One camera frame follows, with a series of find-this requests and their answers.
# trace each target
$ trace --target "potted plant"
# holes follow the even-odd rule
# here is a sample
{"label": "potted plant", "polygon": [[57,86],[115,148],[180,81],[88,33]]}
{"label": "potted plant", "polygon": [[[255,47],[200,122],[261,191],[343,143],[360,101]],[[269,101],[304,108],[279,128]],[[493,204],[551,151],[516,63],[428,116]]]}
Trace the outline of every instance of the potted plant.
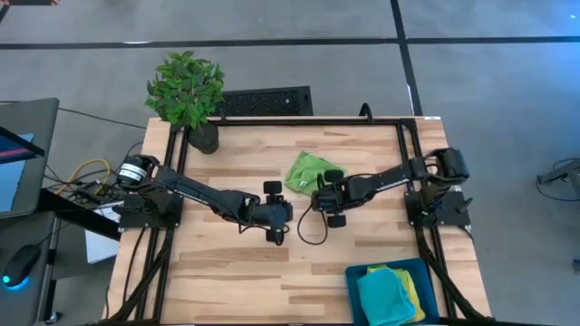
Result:
{"label": "potted plant", "polygon": [[157,67],[155,80],[147,81],[145,105],[171,123],[172,128],[190,126],[188,142],[204,154],[218,149],[218,127],[208,121],[223,101],[224,73],[219,64],[194,59],[192,51],[168,52],[170,60]]}

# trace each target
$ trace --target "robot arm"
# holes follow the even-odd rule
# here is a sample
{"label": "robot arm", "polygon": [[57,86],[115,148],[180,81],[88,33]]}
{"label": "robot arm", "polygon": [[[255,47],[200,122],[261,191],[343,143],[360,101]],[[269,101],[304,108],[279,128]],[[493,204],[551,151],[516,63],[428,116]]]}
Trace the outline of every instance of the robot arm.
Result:
{"label": "robot arm", "polygon": [[[151,177],[157,167],[155,177]],[[266,240],[281,245],[284,242],[285,223],[293,218],[292,205],[278,195],[282,192],[279,181],[265,182],[266,203],[260,197],[236,190],[218,190],[189,177],[183,177],[169,167],[160,166],[154,157],[136,155],[125,158],[118,176],[121,188],[144,197],[148,205],[162,211],[162,203],[148,197],[151,191],[168,190],[208,206],[225,220],[241,226],[260,227],[266,230]]]}
{"label": "robot arm", "polygon": [[[436,174],[427,170],[426,160],[429,158],[435,158],[430,165],[437,166]],[[340,171],[327,171],[324,179],[330,184],[325,185],[319,179],[319,189],[312,194],[312,204],[314,210],[330,215],[330,227],[342,227],[346,225],[344,210],[362,206],[382,191],[409,181],[427,181],[428,185],[421,190],[421,199],[424,208],[429,210],[451,186],[463,183],[468,177],[460,151],[436,149],[425,158],[411,158],[405,164],[381,173],[343,177]]]}

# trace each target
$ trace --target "blue basket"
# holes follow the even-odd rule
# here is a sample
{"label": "blue basket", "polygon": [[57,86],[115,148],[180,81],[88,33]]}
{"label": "blue basket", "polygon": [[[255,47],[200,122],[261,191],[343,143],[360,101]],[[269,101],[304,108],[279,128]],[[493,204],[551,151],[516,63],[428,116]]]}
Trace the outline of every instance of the blue basket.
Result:
{"label": "blue basket", "polygon": [[415,289],[419,296],[420,308],[425,312],[425,319],[410,323],[409,325],[436,323],[439,321],[439,311],[437,310],[437,302],[435,301],[433,287],[431,286],[430,278],[427,274],[427,265],[420,258],[413,258],[396,262],[351,266],[346,269],[348,300],[351,304],[354,326],[369,326],[369,321],[366,319],[363,307],[361,306],[359,287],[356,282],[366,275],[367,267],[380,264],[385,264],[387,267],[392,269],[401,268],[409,271],[409,275],[415,283]]}

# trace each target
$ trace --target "teal cloth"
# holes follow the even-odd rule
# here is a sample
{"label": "teal cloth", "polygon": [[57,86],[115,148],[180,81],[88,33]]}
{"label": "teal cloth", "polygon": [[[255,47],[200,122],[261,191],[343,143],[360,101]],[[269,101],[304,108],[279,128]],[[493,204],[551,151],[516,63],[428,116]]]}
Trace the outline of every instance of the teal cloth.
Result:
{"label": "teal cloth", "polygon": [[357,281],[370,326],[398,326],[413,318],[415,306],[392,269],[368,273]]}

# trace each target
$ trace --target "wooden tabletop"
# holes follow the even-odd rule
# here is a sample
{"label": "wooden tabletop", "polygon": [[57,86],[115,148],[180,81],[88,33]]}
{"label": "wooden tabletop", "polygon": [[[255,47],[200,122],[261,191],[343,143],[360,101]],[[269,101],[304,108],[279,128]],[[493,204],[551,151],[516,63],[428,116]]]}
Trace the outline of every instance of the wooden tabletop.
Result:
{"label": "wooden tabletop", "polygon": [[[424,153],[448,146],[441,120],[417,118],[417,124]],[[168,135],[169,124],[151,119],[143,153],[162,160]],[[411,137],[407,136],[411,154]],[[219,141],[219,150],[212,155],[190,148],[185,175],[215,188],[254,194],[262,194],[264,181],[283,180],[303,150],[346,168],[349,174],[380,172],[401,164],[397,133],[391,126],[220,127]],[[262,230],[239,235],[237,225],[186,200],[173,241],[161,322],[352,322],[344,269],[418,256],[403,191],[404,187],[398,187],[382,192],[367,205],[347,211],[347,227],[331,229],[328,240],[318,246],[303,243],[296,233],[297,220],[310,198],[287,188],[283,195],[294,206],[294,221],[280,247],[266,242]],[[309,213],[302,231],[311,241],[319,240],[324,233],[320,215]],[[122,235],[109,290],[111,312],[121,306],[139,232]],[[489,315],[471,240],[457,227],[441,227],[440,232],[449,276],[477,310]],[[149,231],[137,252],[130,290],[142,275],[148,238]],[[434,274],[433,280],[440,313],[445,315]],[[156,286],[154,280],[151,288]],[[153,293],[147,300],[146,317],[151,316]]]}

